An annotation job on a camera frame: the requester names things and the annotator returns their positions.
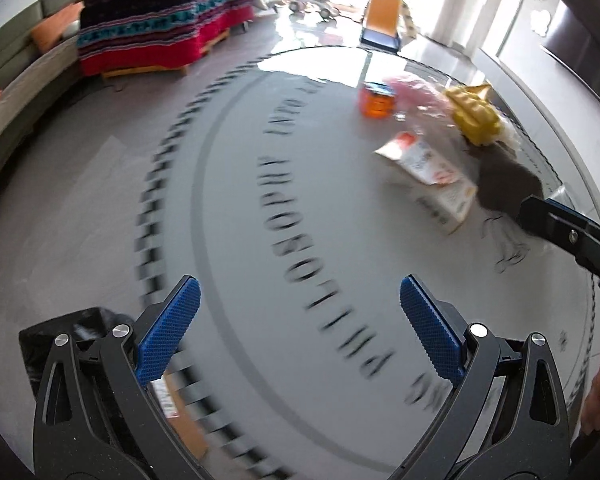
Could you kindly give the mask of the black trash bag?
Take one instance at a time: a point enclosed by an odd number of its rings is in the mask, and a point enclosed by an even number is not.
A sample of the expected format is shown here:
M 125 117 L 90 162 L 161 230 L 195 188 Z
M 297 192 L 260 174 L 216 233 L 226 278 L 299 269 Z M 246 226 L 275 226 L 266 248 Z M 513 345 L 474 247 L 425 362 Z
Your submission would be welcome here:
M 119 324 L 133 326 L 134 320 L 104 307 L 91 307 L 20 330 L 18 341 L 33 397 L 38 396 L 48 355 L 58 336 L 65 334 L 76 342 L 92 341 L 105 337 Z

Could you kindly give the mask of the brown cardboard box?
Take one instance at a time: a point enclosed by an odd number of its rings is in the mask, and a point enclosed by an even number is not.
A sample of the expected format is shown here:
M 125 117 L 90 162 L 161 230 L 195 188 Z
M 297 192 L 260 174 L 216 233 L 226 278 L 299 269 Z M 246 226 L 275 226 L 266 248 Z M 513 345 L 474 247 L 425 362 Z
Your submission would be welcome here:
M 197 460 L 207 455 L 209 445 L 197 423 L 188 414 L 180 395 L 176 392 L 175 382 L 171 375 L 163 375 L 153 380 L 151 388 L 157 396 L 166 420 L 180 437 L 186 448 Z

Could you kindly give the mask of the dark grey cloth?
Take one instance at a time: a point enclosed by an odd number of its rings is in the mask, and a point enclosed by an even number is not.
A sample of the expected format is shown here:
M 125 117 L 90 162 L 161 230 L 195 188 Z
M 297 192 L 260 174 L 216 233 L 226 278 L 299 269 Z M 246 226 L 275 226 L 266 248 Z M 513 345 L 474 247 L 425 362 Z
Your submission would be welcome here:
M 467 153 L 478 164 L 477 198 L 481 207 L 516 220 L 521 204 L 530 196 L 544 197 L 540 178 L 500 144 L 475 146 Z

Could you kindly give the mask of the white red paper box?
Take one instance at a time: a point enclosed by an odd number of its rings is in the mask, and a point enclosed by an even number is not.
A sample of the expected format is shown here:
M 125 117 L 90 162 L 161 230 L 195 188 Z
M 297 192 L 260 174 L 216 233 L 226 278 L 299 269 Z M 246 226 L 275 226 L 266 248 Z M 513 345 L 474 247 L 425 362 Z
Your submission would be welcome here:
M 399 132 L 374 155 L 404 186 L 406 196 L 446 234 L 465 222 L 477 198 L 477 185 L 424 136 Z

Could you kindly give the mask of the yellow foam packaging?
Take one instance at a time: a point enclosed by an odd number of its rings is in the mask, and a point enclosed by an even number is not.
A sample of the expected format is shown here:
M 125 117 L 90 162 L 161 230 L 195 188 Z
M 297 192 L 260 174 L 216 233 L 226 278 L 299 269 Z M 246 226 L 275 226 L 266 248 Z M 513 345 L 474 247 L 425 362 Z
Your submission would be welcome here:
M 488 100 L 490 84 L 454 86 L 443 92 L 449 100 L 451 117 L 457 129 L 473 146 L 495 142 L 502 123 L 495 107 Z

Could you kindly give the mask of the orange toy cube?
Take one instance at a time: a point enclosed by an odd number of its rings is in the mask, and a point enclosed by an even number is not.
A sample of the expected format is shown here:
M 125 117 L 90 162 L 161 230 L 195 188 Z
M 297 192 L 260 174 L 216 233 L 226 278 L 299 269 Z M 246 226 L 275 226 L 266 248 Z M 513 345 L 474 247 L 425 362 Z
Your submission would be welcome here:
M 366 81 L 358 92 L 358 108 L 363 116 L 373 119 L 390 117 L 396 106 L 396 92 L 388 84 Z

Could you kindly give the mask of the pink plastic bag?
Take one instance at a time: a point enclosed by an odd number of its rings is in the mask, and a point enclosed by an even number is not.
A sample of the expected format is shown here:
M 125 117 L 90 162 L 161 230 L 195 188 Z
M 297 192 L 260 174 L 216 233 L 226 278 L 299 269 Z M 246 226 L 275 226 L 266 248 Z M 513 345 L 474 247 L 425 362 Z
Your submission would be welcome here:
M 452 125 L 451 103 L 432 82 L 407 73 L 387 78 L 385 84 L 394 94 L 393 115 L 397 120 Z

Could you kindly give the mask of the green sofa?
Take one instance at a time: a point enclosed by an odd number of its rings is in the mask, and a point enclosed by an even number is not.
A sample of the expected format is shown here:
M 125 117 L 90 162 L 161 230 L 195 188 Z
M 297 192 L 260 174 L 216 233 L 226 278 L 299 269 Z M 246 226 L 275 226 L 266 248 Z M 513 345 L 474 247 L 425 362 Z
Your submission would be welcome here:
M 31 29 L 39 22 L 42 22 L 44 18 L 48 18 L 65 6 L 68 6 L 68 4 L 76 2 L 83 3 L 83 0 L 38 0 L 27 6 L 0 27 L 1 90 L 4 90 L 24 70 L 42 56 L 31 39 Z

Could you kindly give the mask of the table with patterned red cloth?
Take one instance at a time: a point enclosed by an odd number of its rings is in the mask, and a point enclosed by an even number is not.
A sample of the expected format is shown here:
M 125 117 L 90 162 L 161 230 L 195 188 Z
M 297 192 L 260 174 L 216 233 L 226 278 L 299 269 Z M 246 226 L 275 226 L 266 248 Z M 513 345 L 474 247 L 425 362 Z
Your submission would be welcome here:
M 202 57 L 223 32 L 253 18 L 251 0 L 84 0 L 76 47 L 85 76 Z

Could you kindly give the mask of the orange cushion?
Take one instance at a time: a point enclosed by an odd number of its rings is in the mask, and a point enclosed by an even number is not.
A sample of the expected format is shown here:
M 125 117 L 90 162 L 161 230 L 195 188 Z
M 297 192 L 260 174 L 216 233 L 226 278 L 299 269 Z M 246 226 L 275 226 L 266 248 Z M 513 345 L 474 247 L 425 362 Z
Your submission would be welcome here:
M 84 4 L 76 2 L 68 4 L 55 14 L 44 18 L 30 32 L 31 39 L 38 52 L 45 54 L 52 50 L 61 40 L 69 38 L 80 29 L 80 14 Z

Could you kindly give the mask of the white ride-on toy car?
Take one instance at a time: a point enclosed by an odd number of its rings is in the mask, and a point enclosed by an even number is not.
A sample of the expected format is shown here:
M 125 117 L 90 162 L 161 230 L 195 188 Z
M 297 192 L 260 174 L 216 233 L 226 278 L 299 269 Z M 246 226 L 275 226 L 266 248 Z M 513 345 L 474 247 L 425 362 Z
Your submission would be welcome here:
M 332 21 L 340 15 L 332 0 L 289 0 L 288 8 L 292 14 L 303 14 L 309 9 L 317 10 L 323 22 Z

